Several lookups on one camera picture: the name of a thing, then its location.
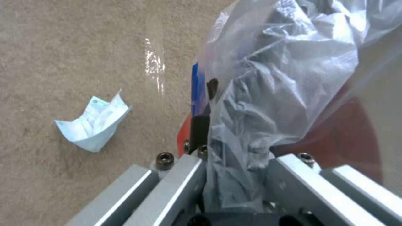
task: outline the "crumpled plastic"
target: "crumpled plastic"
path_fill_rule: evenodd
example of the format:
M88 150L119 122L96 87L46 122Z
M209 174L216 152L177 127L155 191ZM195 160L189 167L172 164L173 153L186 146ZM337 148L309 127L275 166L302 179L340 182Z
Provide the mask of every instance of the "crumpled plastic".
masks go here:
M92 97L79 118L73 121L55 120L56 125L70 142L87 151L99 152L131 109L121 99L120 92L110 103Z
M401 22L396 0L241 0L224 10L198 56L197 76L219 82L206 210L262 212L269 148L302 139L355 71L358 48Z

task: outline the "screw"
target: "screw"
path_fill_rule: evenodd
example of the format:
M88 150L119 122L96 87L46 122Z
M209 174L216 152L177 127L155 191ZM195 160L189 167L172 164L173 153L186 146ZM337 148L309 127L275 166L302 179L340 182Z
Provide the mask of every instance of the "screw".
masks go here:
M184 153L188 154L188 152L190 151L190 141L189 140L185 140L183 142L183 150Z
M314 159L314 157L312 155L310 155L309 153L299 153L297 155L300 160L302 160L304 163L306 163L309 167L313 167L314 163L316 162L316 160Z
M161 152L156 156L155 162L159 170L169 170L174 164L174 156L169 152Z
M202 145L197 148L197 156L204 161L208 159L208 151L206 145Z

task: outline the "gray object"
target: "gray object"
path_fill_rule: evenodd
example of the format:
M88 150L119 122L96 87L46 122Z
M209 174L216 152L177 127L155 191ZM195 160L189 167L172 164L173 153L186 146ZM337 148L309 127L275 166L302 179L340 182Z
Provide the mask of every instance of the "gray object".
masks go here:
M156 172L133 165L75 215L67 225L121 225L158 181Z
M194 206L205 184L204 162L184 154L124 225L171 225Z
M209 211L261 212L269 148L306 135L354 73L358 49L402 23L402 4L241 0L230 10L198 59L197 76L219 81L204 201Z
M287 212L311 211L324 225L383 225L292 154L271 160L268 174L271 195Z
M321 175L386 225L402 225L402 200L350 166Z
M152 187L142 185L142 183L147 183L146 180L137 180L135 184L139 185L138 191L145 190L145 193L137 193L138 197L128 199L127 205L121 205L114 212L114 216L122 213L126 216L127 213L133 212L126 222L122 221L122 218L120 221L116 221L116 218L111 215L107 221L100 224L97 219L102 214L98 214L94 220L93 213L99 212L102 207L112 209L110 207L116 203L115 200L105 199L105 197L113 196L114 193L124 196L119 192L119 186L111 185L77 214L69 224L147 226L182 225L184 223L187 225L186 220L191 219L188 216L195 215L195 204L200 198L200 191L205 183L203 164L204 162L197 157L184 155L153 190ZM131 172L144 172L141 167L131 167L130 169ZM248 221L247 219L250 217L255 219L264 214L229 213L231 216L242 218L235 222L240 224L247 221L256 223L267 220L270 222L270 219L292 214L298 215L300 220L308 222L311 222L312 217L316 218L324 225L402 224L399 208L401 199L349 166L322 171L323 175L336 175L336 179L326 179L327 176L322 177L320 172L307 166L298 157L289 154L271 159L268 173L267 187L270 195L265 197L265 200L271 203L272 208L265 213L266 217L257 221L251 219ZM127 181L121 180L130 181L131 177L121 176L114 184L127 183ZM137 200L143 200L143 202L138 206ZM132 201L136 202L135 205L138 206L134 211L133 205L129 203ZM388 215L384 218L383 213L388 213ZM210 214L209 216L212 217L210 220L217 221L212 225L223 223L221 220L225 219L224 216L232 218L226 214L214 213L215 217Z

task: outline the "crumpled paper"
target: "crumpled paper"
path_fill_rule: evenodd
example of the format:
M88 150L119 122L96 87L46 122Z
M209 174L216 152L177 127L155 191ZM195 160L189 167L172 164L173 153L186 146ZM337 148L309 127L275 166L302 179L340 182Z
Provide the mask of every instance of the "crumpled paper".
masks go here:
M99 152L131 109L121 99L120 92L110 103L93 96L79 118L55 120L56 125L70 142L87 151Z

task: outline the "floor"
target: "floor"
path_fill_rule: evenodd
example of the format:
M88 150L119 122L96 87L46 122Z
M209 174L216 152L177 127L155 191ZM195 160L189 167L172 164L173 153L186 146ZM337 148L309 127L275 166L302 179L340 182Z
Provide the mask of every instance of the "floor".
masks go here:
M61 225L131 164L176 153L190 72L231 0L0 0L0 225ZM131 112L100 153L68 142L91 96Z

